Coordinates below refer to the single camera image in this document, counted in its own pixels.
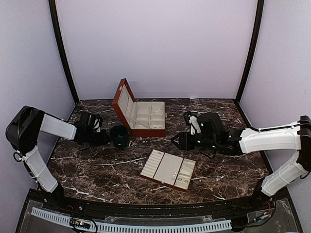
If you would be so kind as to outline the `red jewelry tray cream insert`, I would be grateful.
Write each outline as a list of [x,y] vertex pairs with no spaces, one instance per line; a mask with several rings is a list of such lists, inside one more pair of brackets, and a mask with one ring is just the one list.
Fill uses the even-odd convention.
[[188,191],[196,162],[166,152],[152,150],[140,177],[173,189]]

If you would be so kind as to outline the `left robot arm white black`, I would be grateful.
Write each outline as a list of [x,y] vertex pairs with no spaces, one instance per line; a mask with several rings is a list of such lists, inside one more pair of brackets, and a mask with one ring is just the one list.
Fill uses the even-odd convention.
[[67,123],[55,116],[30,106],[23,106],[8,125],[5,135],[15,150],[17,162],[23,162],[32,179],[47,193],[51,193],[49,203],[57,211],[69,207],[68,200],[58,192],[62,187],[51,174],[38,149],[38,136],[48,133],[79,145],[88,143],[92,147],[110,142],[106,130],[101,129],[103,119],[89,112],[81,113],[79,121]]

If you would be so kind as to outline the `dark green cup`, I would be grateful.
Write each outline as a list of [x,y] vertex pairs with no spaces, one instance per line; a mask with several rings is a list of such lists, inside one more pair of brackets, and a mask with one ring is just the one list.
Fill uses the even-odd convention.
[[110,129],[113,145],[119,150],[125,150],[129,145],[129,133],[125,126],[117,125]]

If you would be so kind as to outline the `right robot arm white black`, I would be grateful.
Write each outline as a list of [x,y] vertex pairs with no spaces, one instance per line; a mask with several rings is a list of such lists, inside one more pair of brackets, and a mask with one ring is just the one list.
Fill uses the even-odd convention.
[[259,210],[277,191],[298,177],[311,171],[311,119],[301,116],[299,121],[272,128],[242,128],[226,131],[217,113],[196,116],[183,114],[188,132],[180,132],[171,142],[179,150],[214,150],[224,155],[244,155],[254,151],[293,150],[293,156],[271,175],[257,183],[248,207]]

